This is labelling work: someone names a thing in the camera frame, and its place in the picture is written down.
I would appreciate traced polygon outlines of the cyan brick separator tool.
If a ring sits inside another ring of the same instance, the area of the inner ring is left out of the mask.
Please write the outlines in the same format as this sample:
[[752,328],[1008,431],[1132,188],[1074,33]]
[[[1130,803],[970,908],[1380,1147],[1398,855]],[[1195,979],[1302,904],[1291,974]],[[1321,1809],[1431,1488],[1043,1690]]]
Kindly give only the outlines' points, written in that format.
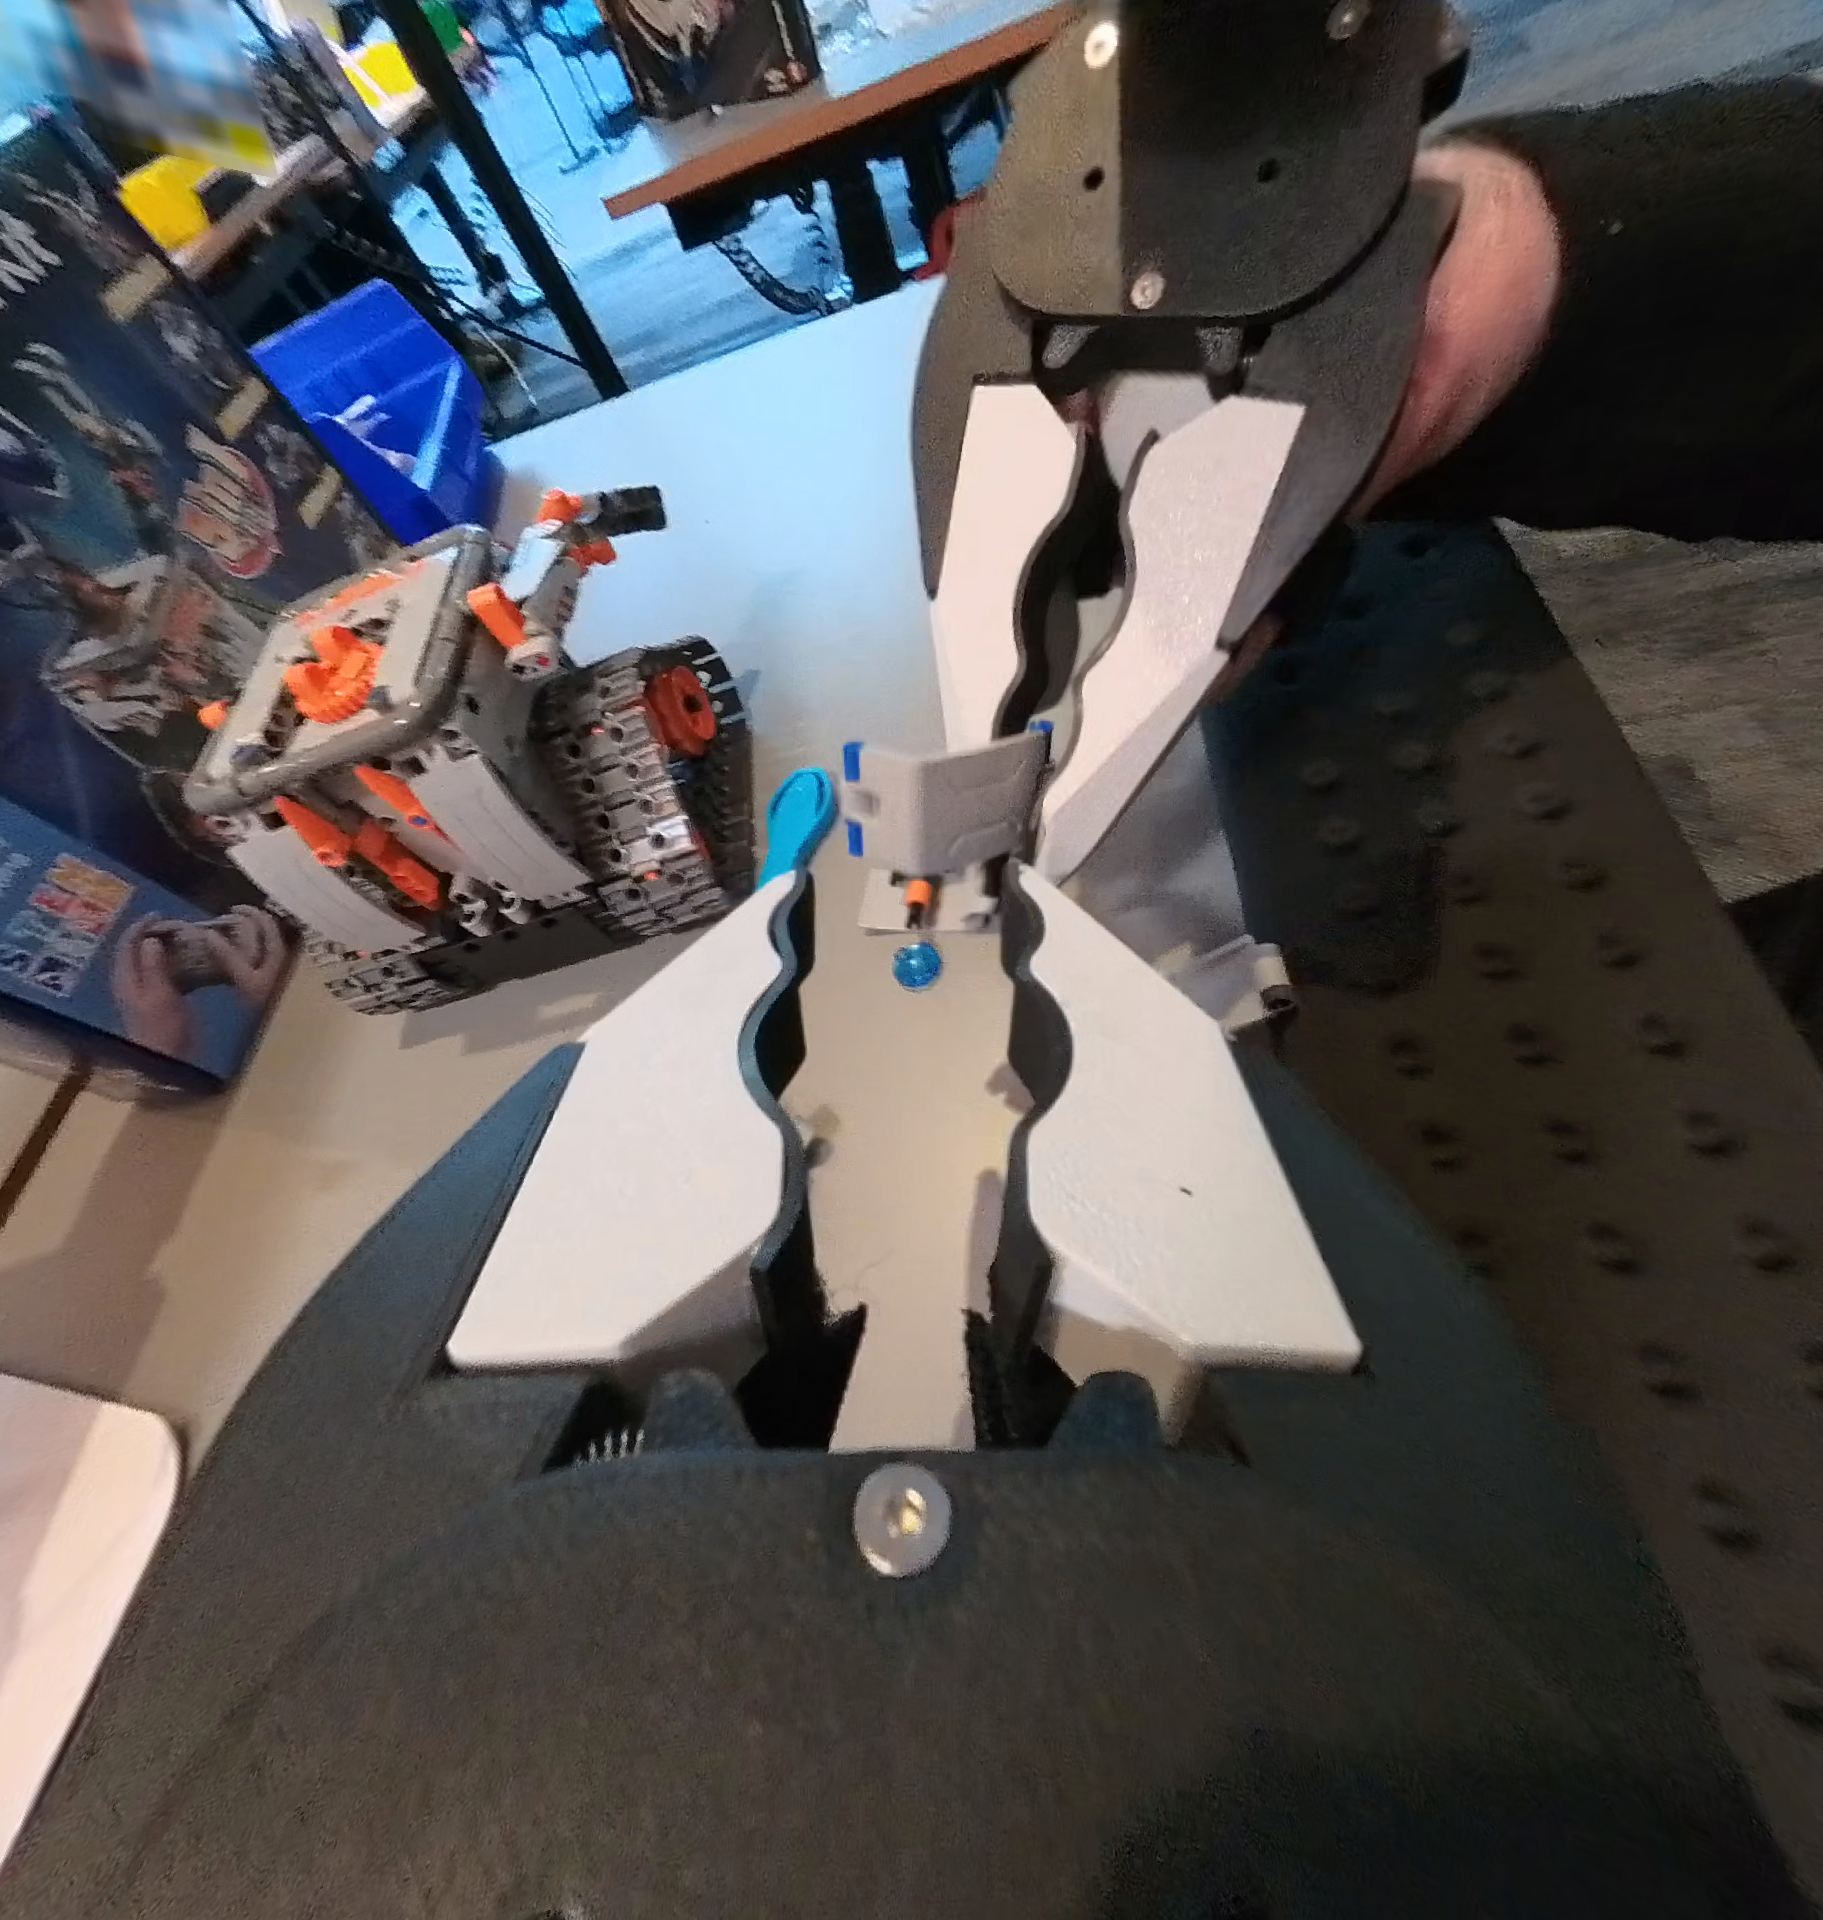
[[823,765],[801,765],[788,774],[763,810],[758,884],[806,871],[836,819],[836,787]]

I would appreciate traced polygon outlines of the blue robot kit box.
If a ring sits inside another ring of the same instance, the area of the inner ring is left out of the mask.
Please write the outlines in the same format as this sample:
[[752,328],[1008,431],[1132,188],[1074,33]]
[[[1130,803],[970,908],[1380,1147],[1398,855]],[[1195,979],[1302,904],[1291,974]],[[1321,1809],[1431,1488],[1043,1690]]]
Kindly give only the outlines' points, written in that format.
[[183,795],[286,607],[397,546],[58,107],[0,124],[0,1020],[249,1060],[289,924]]

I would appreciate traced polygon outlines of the grey panel assembly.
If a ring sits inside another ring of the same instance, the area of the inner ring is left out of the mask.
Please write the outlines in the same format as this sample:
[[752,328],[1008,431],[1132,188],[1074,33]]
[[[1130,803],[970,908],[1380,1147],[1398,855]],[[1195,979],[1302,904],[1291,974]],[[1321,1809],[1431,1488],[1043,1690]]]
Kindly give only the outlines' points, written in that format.
[[947,942],[996,929],[1003,863],[998,855],[959,873],[914,875],[866,861],[858,926],[900,991],[929,991],[944,974]]

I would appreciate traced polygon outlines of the toy tracked robot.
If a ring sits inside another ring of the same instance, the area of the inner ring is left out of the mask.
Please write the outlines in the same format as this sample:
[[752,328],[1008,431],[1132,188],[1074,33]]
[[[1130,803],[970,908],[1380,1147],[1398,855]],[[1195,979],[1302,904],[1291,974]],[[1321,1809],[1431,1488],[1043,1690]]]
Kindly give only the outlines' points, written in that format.
[[548,489],[511,542],[455,524],[292,601],[203,719],[183,798],[353,1012],[426,1012],[704,929],[758,871],[730,663],[565,639],[654,486]]

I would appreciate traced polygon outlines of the yellow storage bin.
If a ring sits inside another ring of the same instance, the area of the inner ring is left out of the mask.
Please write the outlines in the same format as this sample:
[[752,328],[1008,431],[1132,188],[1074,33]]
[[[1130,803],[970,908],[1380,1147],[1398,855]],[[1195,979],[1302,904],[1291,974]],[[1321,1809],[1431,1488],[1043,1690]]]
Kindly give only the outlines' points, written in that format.
[[206,157],[165,152],[123,172],[119,198],[158,247],[176,252],[268,185]]

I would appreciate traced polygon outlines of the wooden work table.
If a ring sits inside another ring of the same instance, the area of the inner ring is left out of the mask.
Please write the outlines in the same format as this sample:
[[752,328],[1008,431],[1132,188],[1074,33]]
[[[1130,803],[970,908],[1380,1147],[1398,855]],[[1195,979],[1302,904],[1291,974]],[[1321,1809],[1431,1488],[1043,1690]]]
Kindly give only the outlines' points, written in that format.
[[851,296],[888,296],[901,266],[871,165],[903,165],[913,227],[952,196],[944,116],[973,87],[1002,87],[1077,3],[992,2],[913,20],[901,33],[828,56],[780,99],[644,124],[600,188],[614,220],[664,209],[683,249],[721,238],[756,202],[828,188]]

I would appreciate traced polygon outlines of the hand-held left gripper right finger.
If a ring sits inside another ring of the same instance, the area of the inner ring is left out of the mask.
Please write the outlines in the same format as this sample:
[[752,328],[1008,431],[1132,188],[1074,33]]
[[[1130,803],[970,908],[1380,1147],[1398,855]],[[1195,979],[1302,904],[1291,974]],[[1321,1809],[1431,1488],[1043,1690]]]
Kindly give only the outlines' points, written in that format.
[[996,1351],[1067,1378],[1352,1375],[1362,1339],[1217,1020],[1033,868],[1008,868],[1010,1136]]

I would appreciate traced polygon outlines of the black pole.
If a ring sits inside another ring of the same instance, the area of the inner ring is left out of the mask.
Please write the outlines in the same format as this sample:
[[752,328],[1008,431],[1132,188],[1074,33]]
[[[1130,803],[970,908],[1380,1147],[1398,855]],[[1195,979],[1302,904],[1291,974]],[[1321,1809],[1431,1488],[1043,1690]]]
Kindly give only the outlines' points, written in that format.
[[438,42],[431,19],[418,2],[379,2],[377,11],[392,30],[392,37],[412,66],[418,84],[444,121],[450,142],[465,157],[471,175],[492,205],[495,216],[534,282],[540,302],[561,325],[569,353],[584,368],[599,396],[623,396],[631,389],[625,376],[584,300],[580,300],[572,277],[551,249],[485,121],[453,69],[447,48]]

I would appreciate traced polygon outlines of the toy car box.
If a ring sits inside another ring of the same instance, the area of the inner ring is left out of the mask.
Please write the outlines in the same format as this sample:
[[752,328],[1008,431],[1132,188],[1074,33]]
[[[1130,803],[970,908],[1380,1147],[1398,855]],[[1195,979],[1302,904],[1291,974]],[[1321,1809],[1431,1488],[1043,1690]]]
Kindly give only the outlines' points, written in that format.
[[823,68],[801,2],[600,2],[644,121],[788,97]]

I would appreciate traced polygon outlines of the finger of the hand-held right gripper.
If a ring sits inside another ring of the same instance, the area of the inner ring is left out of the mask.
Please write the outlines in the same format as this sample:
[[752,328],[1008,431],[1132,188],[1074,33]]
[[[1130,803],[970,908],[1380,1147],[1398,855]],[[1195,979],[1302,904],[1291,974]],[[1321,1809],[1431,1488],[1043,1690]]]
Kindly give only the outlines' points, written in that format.
[[1228,663],[1221,639],[1304,416],[1297,398],[1213,398],[1199,373],[1109,383],[1096,423],[1121,489],[1124,590],[1042,787],[1031,865],[1043,878],[1088,861]]
[[1020,732],[1067,694],[1082,570],[1107,553],[1107,469],[1033,385],[972,394],[929,597],[944,744]]

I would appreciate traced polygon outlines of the person's right hand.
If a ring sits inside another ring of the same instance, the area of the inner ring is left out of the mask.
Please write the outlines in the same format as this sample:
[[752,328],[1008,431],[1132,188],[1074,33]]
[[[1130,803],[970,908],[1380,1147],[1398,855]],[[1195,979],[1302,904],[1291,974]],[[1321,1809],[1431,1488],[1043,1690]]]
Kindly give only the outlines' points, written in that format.
[[1456,217],[1425,285],[1424,326],[1388,442],[1353,514],[1369,514],[1472,436],[1542,350],[1563,243],[1538,172],[1450,137],[1419,151],[1417,185],[1456,188]]

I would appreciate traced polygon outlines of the grey panel piece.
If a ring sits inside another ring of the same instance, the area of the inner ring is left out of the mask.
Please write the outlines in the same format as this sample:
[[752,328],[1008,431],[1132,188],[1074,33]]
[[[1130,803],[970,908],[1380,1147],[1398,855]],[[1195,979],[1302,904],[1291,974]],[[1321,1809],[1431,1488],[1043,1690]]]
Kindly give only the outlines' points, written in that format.
[[877,795],[866,861],[941,875],[1028,850],[1051,763],[1047,720],[928,754],[864,744]]

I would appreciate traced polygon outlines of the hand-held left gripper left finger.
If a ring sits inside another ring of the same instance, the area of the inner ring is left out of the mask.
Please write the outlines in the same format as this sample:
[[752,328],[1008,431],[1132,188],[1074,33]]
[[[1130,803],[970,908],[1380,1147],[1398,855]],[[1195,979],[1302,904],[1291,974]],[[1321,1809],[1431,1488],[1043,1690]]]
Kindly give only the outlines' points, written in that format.
[[445,1356],[741,1373],[816,1331],[801,1138],[812,875],[783,870],[584,1032]]

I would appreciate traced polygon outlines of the book stand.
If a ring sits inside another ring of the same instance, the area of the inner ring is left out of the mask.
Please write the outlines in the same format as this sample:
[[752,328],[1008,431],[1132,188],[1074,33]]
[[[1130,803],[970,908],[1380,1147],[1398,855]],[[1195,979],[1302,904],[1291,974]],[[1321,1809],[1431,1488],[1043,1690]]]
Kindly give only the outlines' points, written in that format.
[[181,1484],[155,1413],[0,1373],[0,1869]]

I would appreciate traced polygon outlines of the blue storage bin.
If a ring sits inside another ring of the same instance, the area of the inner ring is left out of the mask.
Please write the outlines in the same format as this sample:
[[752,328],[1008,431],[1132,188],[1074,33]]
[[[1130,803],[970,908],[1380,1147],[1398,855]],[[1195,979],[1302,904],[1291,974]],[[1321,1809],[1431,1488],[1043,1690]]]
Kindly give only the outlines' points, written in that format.
[[257,342],[253,359],[401,545],[496,521],[485,388],[389,282]]

